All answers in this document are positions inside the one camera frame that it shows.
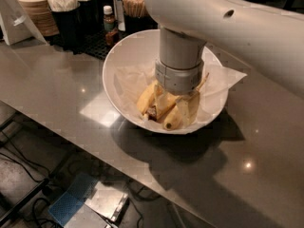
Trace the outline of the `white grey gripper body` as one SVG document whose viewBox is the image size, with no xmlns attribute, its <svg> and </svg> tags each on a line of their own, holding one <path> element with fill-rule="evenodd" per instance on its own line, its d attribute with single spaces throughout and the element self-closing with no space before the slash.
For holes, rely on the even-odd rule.
<svg viewBox="0 0 304 228">
<path fill-rule="evenodd" d="M 155 64 L 155 77 L 159 84 L 173 95 L 192 92 L 202 80 L 204 62 L 187 69 L 175 69 L 164 65 L 160 60 Z"/>
</svg>

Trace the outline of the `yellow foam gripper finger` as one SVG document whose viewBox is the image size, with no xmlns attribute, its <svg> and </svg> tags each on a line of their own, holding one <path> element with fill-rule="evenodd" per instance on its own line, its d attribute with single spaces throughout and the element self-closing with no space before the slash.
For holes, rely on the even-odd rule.
<svg viewBox="0 0 304 228">
<path fill-rule="evenodd" d="M 172 107 L 177 96 L 166 91 L 161 85 L 156 84 L 154 87 L 155 106 L 158 110 L 165 110 Z"/>
<path fill-rule="evenodd" d="M 182 96 L 177 100 L 176 105 L 181 114 L 183 125 L 188 126 L 197 117 L 200 106 L 200 93 L 193 91 L 191 94 Z"/>
</svg>

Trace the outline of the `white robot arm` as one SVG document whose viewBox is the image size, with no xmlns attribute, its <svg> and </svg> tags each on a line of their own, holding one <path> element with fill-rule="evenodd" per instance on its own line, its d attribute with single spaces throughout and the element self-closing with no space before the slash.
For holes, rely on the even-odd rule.
<svg viewBox="0 0 304 228">
<path fill-rule="evenodd" d="M 175 95 L 201 82 L 211 43 L 298 97 L 304 95 L 304 15 L 244 0 L 144 0 L 161 26 L 155 76 Z"/>
</svg>

